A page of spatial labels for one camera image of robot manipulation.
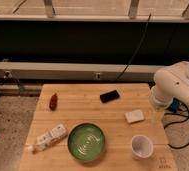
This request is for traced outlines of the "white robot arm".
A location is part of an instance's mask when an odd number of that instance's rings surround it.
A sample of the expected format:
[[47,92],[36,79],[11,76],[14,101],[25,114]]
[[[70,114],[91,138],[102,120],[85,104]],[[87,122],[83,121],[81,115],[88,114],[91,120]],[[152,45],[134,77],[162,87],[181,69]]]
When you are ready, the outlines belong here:
[[149,101],[155,111],[168,108],[176,98],[189,107],[189,62],[181,61],[158,69]]

